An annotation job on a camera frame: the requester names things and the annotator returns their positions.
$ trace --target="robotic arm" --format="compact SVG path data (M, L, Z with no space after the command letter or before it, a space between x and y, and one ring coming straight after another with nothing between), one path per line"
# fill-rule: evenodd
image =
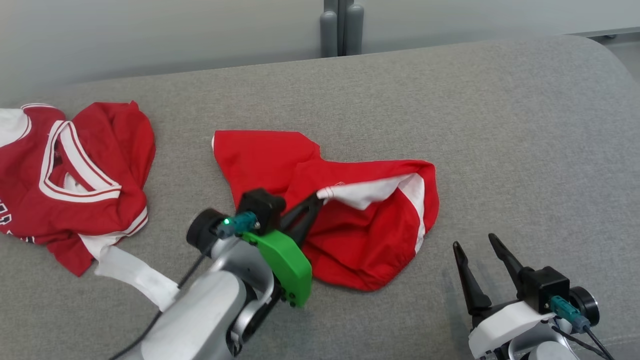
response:
M600 321L598 303L585 289L570 287L569 279L550 266L534 270L522 266L494 234L489 234L496 256L509 272L516 288L516 300L492 306L468 267L462 246L453 243L467 310L473 329L469 347L474 359L495 354L498 360L576 360L567 340L612 360L590 328ZM600 347L596 349L570 334L588 333Z
M300 249L322 205L313 194L281 217L284 199L258 189L243 194L233 217L213 209L199 214L187 242L213 266L156 316L123 359L230 360L279 300L303 306L312 272Z

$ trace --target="green plastic part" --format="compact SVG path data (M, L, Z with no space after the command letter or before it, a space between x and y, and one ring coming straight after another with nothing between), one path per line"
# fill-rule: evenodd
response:
M296 307L304 306L311 295L311 263L293 239L280 231L264 236L243 233L242 237L258 247L285 290L287 301Z

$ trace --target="red garment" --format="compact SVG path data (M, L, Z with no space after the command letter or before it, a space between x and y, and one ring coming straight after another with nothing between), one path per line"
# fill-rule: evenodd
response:
M93 256L79 234L135 233L156 151L148 118L130 104L95 103L73 122L46 104L0 109L0 231L46 244L77 276Z
M327 202L303 246L314 276L377 290L415 256L438 215L435 167L420 160L337 163L323 160L304 135L217 131L214 156L236 206L265 188L293 207L310 194Z

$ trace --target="gray fabric surface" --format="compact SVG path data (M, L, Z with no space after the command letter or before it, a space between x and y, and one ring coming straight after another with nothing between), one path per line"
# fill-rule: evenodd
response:
M404 272L374 293L315 282L306 308L276 307L242 359L470 359L451 243L494 303L511 300L489 232L594 293L595 332L625 359L640 350L639 99L604 47L552 37L102 81L24 102L69 117L140 104L157 144L150 220L121 248L175 280L198 255L189 219L232 210L216 129L301 131L328 160L436 165L440 216ZM92 269L77 279L45 248L0 240L1 359L104 359L155 312L126 284Z

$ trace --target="floor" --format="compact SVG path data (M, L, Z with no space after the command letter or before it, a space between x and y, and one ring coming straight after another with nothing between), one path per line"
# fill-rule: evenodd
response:
M592 37L592 39L611 50L640 83L640 33L620 34L615 38Z

